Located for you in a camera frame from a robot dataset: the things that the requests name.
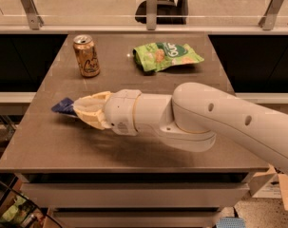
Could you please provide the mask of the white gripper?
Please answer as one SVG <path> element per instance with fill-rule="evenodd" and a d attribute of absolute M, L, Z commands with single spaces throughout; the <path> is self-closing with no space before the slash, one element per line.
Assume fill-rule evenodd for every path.
<path fill-rule="evenodd" d="M 84 123 L 96 129 L 105 130 L 111 127 L 118 135 L 136 136 L 133 112 L 141 94 L 140 90 L 130 89 L 123 89 L 112 95 L 110 91 L 104 91 L 79 98 L 74 102 L 73 108 Z"/>

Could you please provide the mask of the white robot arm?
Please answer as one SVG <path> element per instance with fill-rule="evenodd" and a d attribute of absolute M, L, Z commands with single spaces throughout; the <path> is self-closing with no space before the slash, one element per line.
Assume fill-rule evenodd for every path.
<path fill-rule="evenodd" d="M 150 133 L 191 152 L 211 148 L 221 134 L 288 175 L 288 115 L 208 85 L 184 83 L 171 95 L 105 91 L 76 100 L 73 110 L 97 129 Z"/>

